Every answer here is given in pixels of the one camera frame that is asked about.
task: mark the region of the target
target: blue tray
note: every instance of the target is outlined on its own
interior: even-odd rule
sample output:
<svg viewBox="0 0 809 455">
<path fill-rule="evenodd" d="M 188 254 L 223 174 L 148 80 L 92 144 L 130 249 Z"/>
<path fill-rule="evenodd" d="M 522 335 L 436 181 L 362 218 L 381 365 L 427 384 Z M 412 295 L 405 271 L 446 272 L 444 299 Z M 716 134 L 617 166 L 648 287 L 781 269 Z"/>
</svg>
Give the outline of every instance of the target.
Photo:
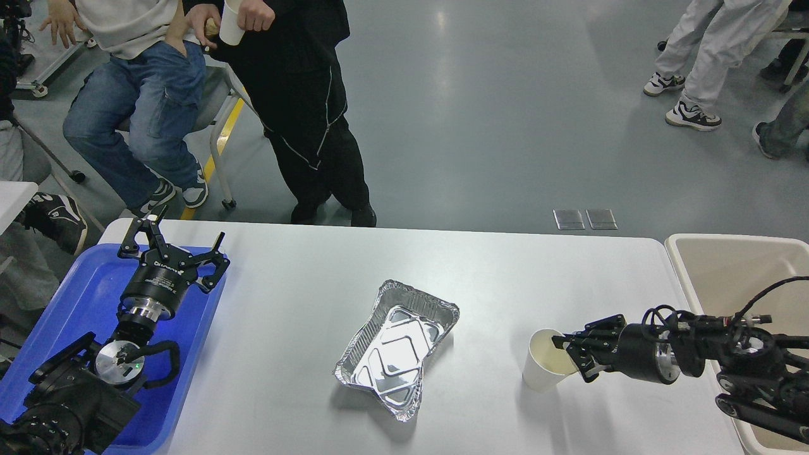
<svg viewBox="0 0 809 455">
<path fill-rule="evenodd" d="M 0 419 L 11 423 L 25 411 L 23 400 L 33 389 L 28 377 L 45 360 L 86 332 L 94 332 L 95 340 L 101 343 L 112 334 L 118 323 L 116 309 L 121 293 L 138 267 L 135 259 L 120 259 L 117 256 L 119 248 L 120 245 L 96 245 L 82 253 L 70 268 L 23 349 L 0 381 Z M 192 254 L 209 250 L 186 249 Z M 213 272 L 211 264 L 200 268 L 200 275 Z M 104 455 L 148 455 L 171 435 L 214 318 L 225 277 L 207 295 L 192 285 L 176 317 L 158 323 L 151 342 L 170 339 L 180 345 L 180 374 L 169 385 L 135 394 L 141 409 Z M 168 353 L 164 352 L 146 360 L 144 373 L 150 379 L 159 379 L 170 369 Z"/>
</svg>

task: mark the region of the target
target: chair wheel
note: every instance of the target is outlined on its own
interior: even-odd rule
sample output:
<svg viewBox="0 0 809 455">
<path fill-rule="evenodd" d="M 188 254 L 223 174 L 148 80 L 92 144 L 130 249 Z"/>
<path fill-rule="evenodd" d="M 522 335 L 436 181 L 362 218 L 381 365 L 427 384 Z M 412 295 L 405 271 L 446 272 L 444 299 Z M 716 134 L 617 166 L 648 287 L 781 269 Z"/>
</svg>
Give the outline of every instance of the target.
<svg viewBox="0 0 809 455">
<path fill-rule="evenodd" d="M 85 176 L 84 172 L 81 171 L 71 171 L 68 175 L 70 176 L 70 179 L 76 183 L 82 183 L 85 179 L 87 179 L 87 176 Z"/>
<path fill-rule="evenodd" d="M 42 98 L 48 95 L 48 88 L 44 85 L 38 85 L 36 88 L 31 89 L 31 93 L 33 93 L 34 98 Z"/>
</svg>

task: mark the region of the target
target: black pants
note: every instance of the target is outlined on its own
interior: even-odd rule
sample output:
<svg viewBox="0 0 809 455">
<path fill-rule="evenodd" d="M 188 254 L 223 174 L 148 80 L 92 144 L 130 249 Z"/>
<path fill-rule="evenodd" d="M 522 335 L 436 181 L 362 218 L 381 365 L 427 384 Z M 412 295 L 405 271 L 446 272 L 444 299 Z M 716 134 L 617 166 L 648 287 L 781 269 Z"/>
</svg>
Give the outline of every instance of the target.
<svg viewBox="0 0 809 455">
<path fill-rule="evenodd" d="M 809 10 L 809 0 L 793 0 L 790 3 L 790 11 L 807 11 Z M 801 48 L 803 47 L 803 40 L 790 40 L 786 43 L 781 49 L 781 52 L 778 54 L 778 60 L 781 61 L 785 68 L 791 68 L 792 65 L 795 64 L 795 60 L 798 60 L 798 55 L 801 53 Z M 805 65 L 807 60 L 809 60 L 809 56 L 803 59 L 803 64 Z"/>
<path fill-rule="evenodd" d="M 284 182 L 299 203 L 331 194 L 349 210 L 369 202 L 359 146 L 336 57 L 315 70 L 289 72 L 272 58 L 231 62 L 273 145 Z"/>
</svg>

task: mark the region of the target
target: white table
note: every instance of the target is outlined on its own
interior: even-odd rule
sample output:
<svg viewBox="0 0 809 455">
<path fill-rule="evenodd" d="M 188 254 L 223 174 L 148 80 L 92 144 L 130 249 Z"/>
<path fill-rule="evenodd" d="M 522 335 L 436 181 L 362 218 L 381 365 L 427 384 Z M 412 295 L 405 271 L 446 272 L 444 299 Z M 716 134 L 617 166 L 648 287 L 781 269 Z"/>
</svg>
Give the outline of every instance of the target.
<svg viewBox="0 0 809 455">
<path fill-rule="evenodd" d="M 30 181 L 0 181 L 0 234 L 17 218 L 37 188 Z"/>
<path fill-rule="evenodd" d="M 101 242 L 120 242 L 128 226 L 113 222 Z M 576 375 L 542 394 L 521 380 L 538 329 L 580 330 L 615 313 L 637 322 L 659 304 L 686 308 L 655 240 L 173 220 L 160 227 L 166 241 L 187 246 L 210 246 L 224 231 L 232 260 L 163 453 L 742 453 L 714 405 L 710 374 L 670 386 L 619 373 L 588 385 Z M 460 307 L 428 360 L 410 423 L 332 375 L 386 279 Z"/>
</svg>

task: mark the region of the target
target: hand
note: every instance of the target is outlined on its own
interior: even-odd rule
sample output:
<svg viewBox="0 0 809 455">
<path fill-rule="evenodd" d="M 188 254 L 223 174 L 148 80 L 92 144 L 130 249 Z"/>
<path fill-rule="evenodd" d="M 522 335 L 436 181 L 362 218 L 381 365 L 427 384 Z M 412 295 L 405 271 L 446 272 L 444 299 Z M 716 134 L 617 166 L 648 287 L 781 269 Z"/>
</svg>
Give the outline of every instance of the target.
<svg viewBox="0 0 809 455">
<path fill-rule="evenodd" d="M 178 40 L 177 38 L 171 36 L 166 36 L 166 44 L 170 45 L 174 49 L 177 49 L 177 52 L 183 54 L 183 57 L 188 56 L 188 51 L 185 50 L 185 44 L 182 40 Z"/>
<path fill-rule="evenodd" d="M 236 24 L 245 31 L 261 32 L 269 30 L 275 20 L 275 11 L 262 0 L 243 0 L 239 6 Z"/>
<path fill-rule="evenodd" d="M 185 15 L 185 21 L 194 29 L 194 35 L 197 36 L 200 44 L 216 49 L 216 44 L 209 40 L 205 34 L 205 22 L 208 19 L 212 19 L 217 28 L 222 26 L 222 17 L 219 15 L 219 10 L 210 3 L 196 5 Z"/>
<path fill-rule="evenodd" d="M 48 17 L 40 25 L 40 32 L 50 25 L 51 44 L 56 45 L 56 37 L 59 35 L 61 43 L 67 49 L 70 44 L 76 44 L 76 36 L 73 34 L 74 23 L 83 31 L 87 31 L 84 22 L 78 17 L 76 8 L 70 2 L 67 0 L 48 0 Z"/>
</svg>

